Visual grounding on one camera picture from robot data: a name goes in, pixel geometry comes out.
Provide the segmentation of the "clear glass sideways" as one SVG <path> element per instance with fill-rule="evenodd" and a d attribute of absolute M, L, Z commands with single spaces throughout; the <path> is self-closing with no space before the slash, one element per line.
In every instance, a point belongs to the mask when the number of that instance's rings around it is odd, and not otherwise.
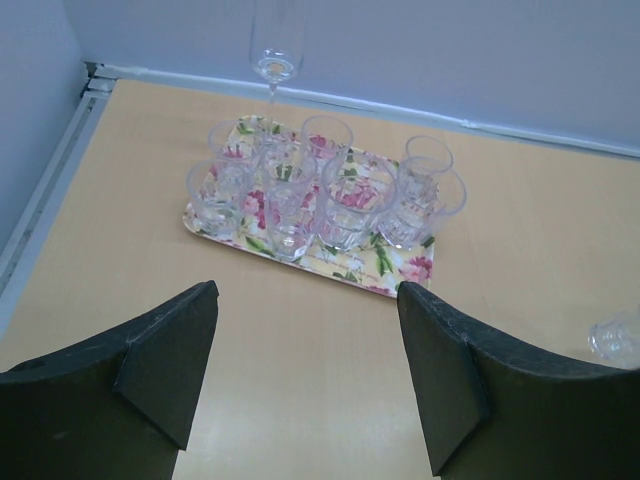
<path fill-rule="evenodd" d="M 250 176 L 242 163 L 216 157 L 188 172 L 186 187 L 200 229 L 212 236 L 231 235 L 244 217 Z"/>

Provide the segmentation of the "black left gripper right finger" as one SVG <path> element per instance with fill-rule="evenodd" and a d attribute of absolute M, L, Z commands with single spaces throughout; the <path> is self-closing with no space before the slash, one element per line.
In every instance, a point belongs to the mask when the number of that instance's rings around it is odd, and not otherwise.
<path fill-rule="evenodd" d="M 435 477 L 638 477 L 637 371 L 541 349 L 414 282 L 397 309 Z"/>

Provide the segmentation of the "small clear glass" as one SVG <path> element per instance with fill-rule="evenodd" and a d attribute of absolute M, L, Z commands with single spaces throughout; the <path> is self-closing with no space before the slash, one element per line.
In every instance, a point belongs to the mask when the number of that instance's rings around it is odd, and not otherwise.
<path fill-rule="evenodd" d="M 449 147 L 441 140 L 428 135 L 415 135 L 405 144 L 405 156 L 426 159 L 426 167 L 435 173 L 450 170 L 454 163 L 454 156 Z"/>
<path fill-rule="evenodd" d="M 207 143 L 216 156 L 242 166 L 247 172 L 249 188 L 254 186 L 264 150 L 264 132 L 259 123 L 251 118 L 217 123 L 209 131 Z"/>
<path fill-rule="evenodd" d="M 305 155 L 316 160 L 316 177 L 319 178 L 328 161 L 346 155 L 354 135 L 344 121 L 328 115 L 316 115 L 303 122 L 301 139 Z"/>
<path fill-rule="evenodd" d="M 297 142 L 282 141 L 269 145 L 261 160 L 264 192 L 273 196 L 283 190 L 301 199 L 316 176 L 317 161 Z"/>
<path fill-rule="evenodd" d="M 639 368 L 639 306 L 593 325 L 588 334 L 591 351 L 624 369 Z"/>
<path fill-rule="evenodd" d="M 293 181 L 264 173 L 265 219 L 274 256 L 294 262 L 304 256 L 315 235 L 311 181 Z"/>

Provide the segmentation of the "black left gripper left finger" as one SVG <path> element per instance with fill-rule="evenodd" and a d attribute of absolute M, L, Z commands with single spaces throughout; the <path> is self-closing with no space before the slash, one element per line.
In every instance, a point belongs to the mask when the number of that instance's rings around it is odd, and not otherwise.
<path fill-rule="evenodd" d="M 4 479 L 169 479 L 218 317 L 214 281 L 1 375 Z"/>

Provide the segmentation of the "large clear faceted tumbler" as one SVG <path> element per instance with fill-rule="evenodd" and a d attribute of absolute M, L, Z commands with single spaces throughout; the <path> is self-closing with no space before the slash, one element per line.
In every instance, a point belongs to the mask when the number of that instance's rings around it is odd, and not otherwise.
<path fill-rule="evenodd" d="M 397 195 L 396 166 L 389 159 L 369 152 L 331 159 L 320 176 L 320 240 L 339 251 L 360 246 Z"/>

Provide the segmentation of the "clear faceted tumbler front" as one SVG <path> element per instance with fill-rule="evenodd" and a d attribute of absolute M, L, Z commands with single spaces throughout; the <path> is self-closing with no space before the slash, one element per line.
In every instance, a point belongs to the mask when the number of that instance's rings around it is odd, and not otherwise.
<path fill-rule="evenodd" d="M 378 231 L 393 247 L 410 250 L 434 236 L 458 214 L 467 201 L 467 189 L 451 168 L 435 173 L 427 160 L 406 158 L 398 168 L 398 195 L 378 222 Z"/>

